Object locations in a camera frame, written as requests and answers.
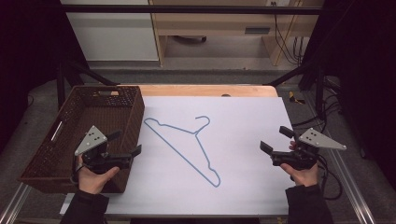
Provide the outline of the black horizontal frame bar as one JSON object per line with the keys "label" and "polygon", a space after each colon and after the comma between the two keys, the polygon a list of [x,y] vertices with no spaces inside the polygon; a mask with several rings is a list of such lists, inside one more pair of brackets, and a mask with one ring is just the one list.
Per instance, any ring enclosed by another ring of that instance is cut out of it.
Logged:
{"label": "black horizontal frame bar", "polygon": [[233,7],[233,6],[145,6],[145,5],[62,5],[74,13],[180,13],[180,14],[276,14],[319,15],[321,7]]}

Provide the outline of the aluminium rail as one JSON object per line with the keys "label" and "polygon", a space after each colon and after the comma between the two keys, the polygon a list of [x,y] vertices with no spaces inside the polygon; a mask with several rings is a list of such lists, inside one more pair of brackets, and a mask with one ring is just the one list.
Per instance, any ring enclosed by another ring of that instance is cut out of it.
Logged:
{"label": "aluminium rail", "polygon": [[347,168],[346,162],[343,160],[342,155],[336,149],[329,149],[329,155],[333,167],[338,174],[339,180],[343,186],[344,192],[348,197],[351,206],[360,222],[360,224],[376,224],[375,218],[364,200],[359,187],[356,184],[352,173]]}
{"label": "aluminium rail", "polygon": [[12,199],[7,204],[3,212],[0,214],[0,224],[14,224],[27,197],[29,196],[31,189],[32,188],[26,184],[19,184]]}

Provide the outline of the black frame leg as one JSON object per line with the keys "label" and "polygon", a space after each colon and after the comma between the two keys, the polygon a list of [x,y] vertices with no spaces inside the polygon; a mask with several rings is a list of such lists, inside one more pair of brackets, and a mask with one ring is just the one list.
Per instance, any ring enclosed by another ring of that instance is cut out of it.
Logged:
{"label": "black frame leg", "polygon": [[325,112],[323,102],[323,90],[325,75],[324,70],[320,65],[312,62],[305,63],[289,71],[286,75],[270,81],[269,83],[267,83],[267,86],[277,87],[283,82],[298,75],[303,76],[298,84],[298,87],[301,91],[307,91],[313,86],[313,84],[316,84],[315,111],[317,112],[317,115],[320,119],[324,119]]}
{"label": "black frame leg", "polygon": [[83,85],[84,81],[80,76],[81,74],[87,75],[103,85],[117,86],[116,82],[113,82],[93,72],[88,66],[73,61],[62,61],[57,68],[56,74],[58,109],[61,109],[66,100],[64,82],[67,81],[71,87]]}

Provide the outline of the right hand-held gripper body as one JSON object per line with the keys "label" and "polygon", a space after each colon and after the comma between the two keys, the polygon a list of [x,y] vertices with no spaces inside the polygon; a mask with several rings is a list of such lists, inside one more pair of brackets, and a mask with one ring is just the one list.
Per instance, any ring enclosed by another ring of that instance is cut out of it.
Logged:
{"label": "right hand-held gripper body", "polygon": [[282,163],[290,165],[295,170],[309,170],[318,161],[318,151],[321,148],[346,150],[347,146],[331,139],[313,128],[306,130],[300,136],[294,135],[295,146],[292,151],[273,151],[270,156],[274,166]]}

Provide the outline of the blue wire clothes hanger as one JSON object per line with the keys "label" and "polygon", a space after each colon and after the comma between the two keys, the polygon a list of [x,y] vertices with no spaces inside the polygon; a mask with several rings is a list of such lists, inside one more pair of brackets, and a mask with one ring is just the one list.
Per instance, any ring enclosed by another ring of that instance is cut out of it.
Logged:
{"label": "blue wire clothes hanger", "polygon": [[155,118],[144,119],[144,124],[161,140],[164,146],[170,148],[196,174],[213,188],[218,188],[222,182],[220,174],[213,167],[205,144],[200,138],[201,131],[211,123],[211,120],[208,116],[195,118],[195,120],[199,119],[203,123],[192,130],[163,123]]}

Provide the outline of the white cabinet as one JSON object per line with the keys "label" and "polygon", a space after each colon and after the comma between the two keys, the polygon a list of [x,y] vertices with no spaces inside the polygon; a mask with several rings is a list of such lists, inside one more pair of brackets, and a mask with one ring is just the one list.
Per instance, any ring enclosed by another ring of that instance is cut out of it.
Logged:
{"label": "white cabinet", "polygon": [[149,13],[67,13],[90,62],[158,61]]}

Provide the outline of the white paper sheet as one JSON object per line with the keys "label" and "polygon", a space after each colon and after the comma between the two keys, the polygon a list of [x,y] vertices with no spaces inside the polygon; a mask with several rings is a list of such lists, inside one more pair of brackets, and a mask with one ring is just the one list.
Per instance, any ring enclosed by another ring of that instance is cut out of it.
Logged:
{"label": "white paper sheet", "polygon": [[221,185],[213,188],[142,123],[142,152],[134,159],[126,190],[110,197],[107,212],[120,217],[258,217],[288,212],[290,178],[260,149],[285,151],[289,126],[279,97],[145,97],[144,119],[189,130],[208,116],[200,133]]}

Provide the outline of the light wooden desk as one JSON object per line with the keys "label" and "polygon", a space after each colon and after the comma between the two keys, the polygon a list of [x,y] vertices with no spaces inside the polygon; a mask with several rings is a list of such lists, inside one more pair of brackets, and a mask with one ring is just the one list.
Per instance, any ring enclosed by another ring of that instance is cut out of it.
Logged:
{"label": "light wooden desk", "polygon": [[[148,0],[152,6],[322,7],[324,0]],[[159,36],[255,35],[262,38],[273,65],[286,58],[294,36],[308,38],[316,15],[154,13]]]}

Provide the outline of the person's right hand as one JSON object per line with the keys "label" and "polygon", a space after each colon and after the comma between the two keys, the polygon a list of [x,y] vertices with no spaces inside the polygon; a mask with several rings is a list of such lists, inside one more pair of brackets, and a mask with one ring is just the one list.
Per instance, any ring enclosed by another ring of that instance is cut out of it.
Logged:
{"label": "person's right hand", "polygon": [[293,178],[296,186],[311,187],[318,183],[318,165],[313,165],[309,170],[295,170],[290,165],[282,163],[280,167]]}

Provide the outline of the brown woven plastic basket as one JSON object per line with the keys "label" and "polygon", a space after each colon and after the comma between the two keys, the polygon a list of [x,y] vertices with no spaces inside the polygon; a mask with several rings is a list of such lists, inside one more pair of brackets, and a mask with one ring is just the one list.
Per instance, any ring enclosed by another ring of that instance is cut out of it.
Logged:
{"label": "brown woven plastic basket", "polygon": [[145,105],[137,86],[76,86],[19,180],[44,193],[73,193],[70,181],[75,151],[94,126],[103,134],[116,131],[110,155],[129,154],[137,147]]}

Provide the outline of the yellow and black tool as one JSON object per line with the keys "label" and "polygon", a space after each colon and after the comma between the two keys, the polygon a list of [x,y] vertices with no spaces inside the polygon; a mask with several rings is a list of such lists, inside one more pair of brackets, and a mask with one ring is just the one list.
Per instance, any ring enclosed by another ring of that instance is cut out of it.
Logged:
{"label": "yellow and black tool", "polygon": [[289,91],[289,99],[290,99],[290,102],[292,102],[292,103],[296,103],[296,104],[299,104],[299,105],[305,105],[305,100],[297,99],[295,97],[293,91]]}

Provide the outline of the person's left hand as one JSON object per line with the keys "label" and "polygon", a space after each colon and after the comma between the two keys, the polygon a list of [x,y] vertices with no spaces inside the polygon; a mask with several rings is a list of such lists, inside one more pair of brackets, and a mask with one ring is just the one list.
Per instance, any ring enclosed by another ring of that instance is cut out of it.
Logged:
{"label": "person's left hand", "polygon": [[78,170],[78,189],[90,194],[99,194],[102,192],[105,184],[119,171],[119,167],[113,167],[104,174],[98,175],[93,173],[87,167],[82,166]]}

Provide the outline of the black curtain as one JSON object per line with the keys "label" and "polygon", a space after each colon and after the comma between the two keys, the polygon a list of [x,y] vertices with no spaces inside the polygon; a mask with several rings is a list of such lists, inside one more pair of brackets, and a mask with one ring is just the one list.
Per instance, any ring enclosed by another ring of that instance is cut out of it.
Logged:
{"label": "black curtain", "polygon": [[396,189],[396,0],[324,0],[306,59],[341,82],[342,104],[361,146]]}
{"label": "black curtain", "polygon": [[88,65],[61,0],[0,0],[0,152],[30,90],[55,79],[67,62]]}

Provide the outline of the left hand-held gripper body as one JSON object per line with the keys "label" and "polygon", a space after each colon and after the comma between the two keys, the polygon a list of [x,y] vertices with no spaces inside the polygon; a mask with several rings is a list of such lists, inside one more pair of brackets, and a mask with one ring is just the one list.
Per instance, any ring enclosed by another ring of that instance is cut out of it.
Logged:
{"label": "left hand-held gripper body", "polygon": [[96,126],[85,133],[77,149],[74,152],[76,157],[82,158],[82,164],[93,173],[104,174],[113,167],[121,170],[129,169],[132,165],[133,157],[131,152],[121,154],[111,154],[108,152],[109,142],[107,134],[102,133]]}

